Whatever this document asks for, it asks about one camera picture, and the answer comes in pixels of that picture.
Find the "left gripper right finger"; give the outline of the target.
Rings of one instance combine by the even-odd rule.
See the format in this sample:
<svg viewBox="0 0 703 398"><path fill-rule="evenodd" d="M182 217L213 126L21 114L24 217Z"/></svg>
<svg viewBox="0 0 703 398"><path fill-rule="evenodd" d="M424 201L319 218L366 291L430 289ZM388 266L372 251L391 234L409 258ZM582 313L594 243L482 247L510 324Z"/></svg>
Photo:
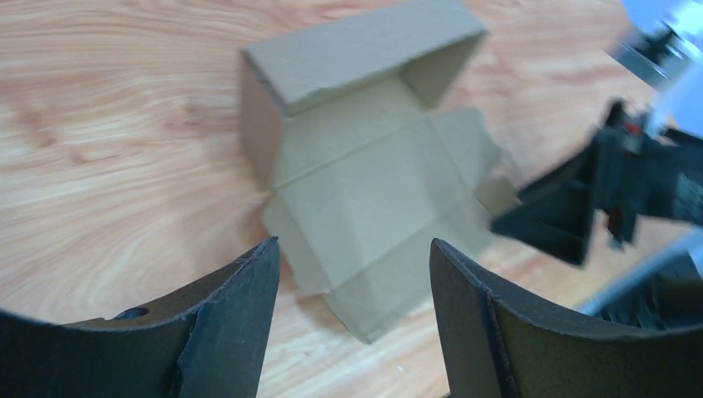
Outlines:
<svg viewBox="0 0 703 398"><path fill-rule="evenodd" d="M699 397L702 324L651 330L565 308L444 240L429 272L452 397Z"/></svg>

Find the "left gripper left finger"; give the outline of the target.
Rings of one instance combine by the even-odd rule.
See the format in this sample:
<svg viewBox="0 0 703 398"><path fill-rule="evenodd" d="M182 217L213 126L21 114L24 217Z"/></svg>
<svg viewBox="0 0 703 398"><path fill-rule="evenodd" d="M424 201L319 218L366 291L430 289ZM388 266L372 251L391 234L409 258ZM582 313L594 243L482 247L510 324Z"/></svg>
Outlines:
<svg viewBox="0 0 703 398"><path fill-rule="evenodd" d="M111 319L1 314L4 397L254 397L279 287L269 237L228 265Z"/></svg>

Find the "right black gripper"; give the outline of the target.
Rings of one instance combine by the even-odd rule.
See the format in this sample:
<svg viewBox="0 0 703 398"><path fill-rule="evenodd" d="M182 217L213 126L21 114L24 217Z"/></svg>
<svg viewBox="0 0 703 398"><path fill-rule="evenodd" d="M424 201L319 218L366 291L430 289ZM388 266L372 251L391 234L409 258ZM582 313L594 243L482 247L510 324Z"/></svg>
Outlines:
<svg viewBox="0 0 703 398"><path fill-rule="evenodd" d="M671 125L650 137L649 119L615 99L596 145L523 187L519 204L493 218L490 231L581 267L596 209L618 249L634 242L641 216L701 226L702 140Z"/></svg>

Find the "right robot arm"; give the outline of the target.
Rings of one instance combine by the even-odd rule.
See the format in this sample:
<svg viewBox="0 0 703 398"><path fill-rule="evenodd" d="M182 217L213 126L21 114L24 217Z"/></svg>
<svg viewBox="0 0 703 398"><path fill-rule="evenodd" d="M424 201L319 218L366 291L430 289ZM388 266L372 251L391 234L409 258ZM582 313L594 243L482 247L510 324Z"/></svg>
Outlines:
<svg viewBox="0 0 703 398"><path fill-rule="evenodd" d="M669 126L667 112L701 68L701 41L699 1L675 3L651 26L633 28L611 55L656 91L654 103L631 115L616 99L589 143L523 187L491 231L581 266L598 211L616 247L633 242L640 216L700 226L702 141Z"/></svg>

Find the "brown cardboard box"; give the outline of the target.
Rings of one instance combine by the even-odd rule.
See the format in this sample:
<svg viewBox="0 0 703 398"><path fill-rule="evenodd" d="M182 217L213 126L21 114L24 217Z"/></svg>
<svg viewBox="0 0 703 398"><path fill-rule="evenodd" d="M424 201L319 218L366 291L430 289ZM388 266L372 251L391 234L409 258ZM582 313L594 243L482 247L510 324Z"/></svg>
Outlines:
<svg viewBox="0 0 703 398"><path fill-rule="evenodd" d="M492 242L474 193L500 158L478 109L436 107L486 27L461 1L406 1L241 49L242 148L300 289L359 341L429 295L435 238Z"/></svg>

